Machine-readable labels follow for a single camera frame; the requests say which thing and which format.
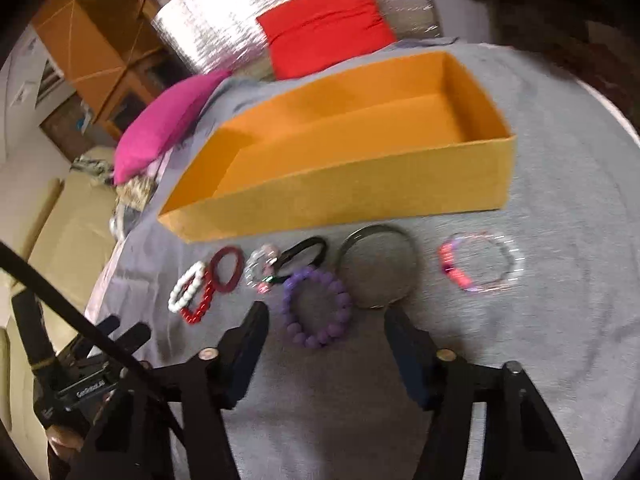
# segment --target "screw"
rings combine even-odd
[[[441,348],[436,352],[436,357],[441,361],[451,362],[455,361],[457,356],[453,350],[449,350],[448,348]]]
[[[513,375],[517,375],[522,371],[522,365],[517,361],[507,361],[504,365]]]
[[[215,348],[203,348],[198,352],[198,357],[203,361],[211,361],[218,357],[218,350]]]

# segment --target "yellow box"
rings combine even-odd
[[[188,242],[497,209],[514,137],[450,54],[313,81],[211,136],[159,213]]]

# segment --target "red cloth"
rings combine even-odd
[[[396,40],[376,0],[289,0],[258,23],[278,79],[312,74]]]

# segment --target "brown cardboard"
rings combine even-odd
[[[514,137],[451,55],[347,70],[274,97],[211,136],[159,221],[186,241],[496,209]]]

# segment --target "silver reflective sheet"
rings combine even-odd
[[[194,73],[236,69],[258,59],[267,39],[256,17],[287,0],[171,0],[153,20],[163,41]],[[398,38],[432,38],[430,0],[377,0]]]

